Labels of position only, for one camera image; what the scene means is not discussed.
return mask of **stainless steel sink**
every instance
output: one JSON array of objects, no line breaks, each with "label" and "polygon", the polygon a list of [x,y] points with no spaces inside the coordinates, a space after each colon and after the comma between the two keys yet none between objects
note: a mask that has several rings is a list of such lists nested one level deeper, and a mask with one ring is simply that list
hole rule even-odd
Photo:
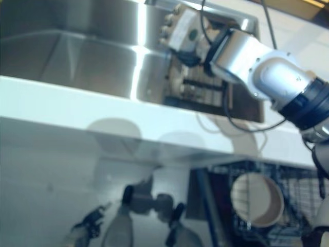
[{"label": "stainless steel sink", "polygon": [[[152,5],[124,0],[3,0],[0,73],[163,104],[171,56],[158,44],[158,34],[177,1],[147,2]],[[198,7],[199,2],[185,3]],[[258,35],[252,16],[211,5],[206,10],[218,28],[234,19]],[[233,115],[260,121],[260,105],[245,95],[243,104],[238,98],[233,104]],[[235,110],[249,101],[257,114]]]}]

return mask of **dish rack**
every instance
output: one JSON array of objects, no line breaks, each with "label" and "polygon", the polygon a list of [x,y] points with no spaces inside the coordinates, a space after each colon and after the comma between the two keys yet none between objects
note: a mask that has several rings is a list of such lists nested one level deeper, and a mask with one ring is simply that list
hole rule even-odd
[{"label": "dish rack", "polygon": [[257,242],[260,246],[300,246],[300,237],[312,229],[325,191],[329,191],[329,181],[321,177],[315,169],[309,168],[247,160],[215,165],[212,172],[225,175],[229,189],[240,175],[259,172],[273,179],[282,191],[284,212],[280,220],[271,227],[253,227],[242,220],[231,207],[234,235],[244,241]]}]

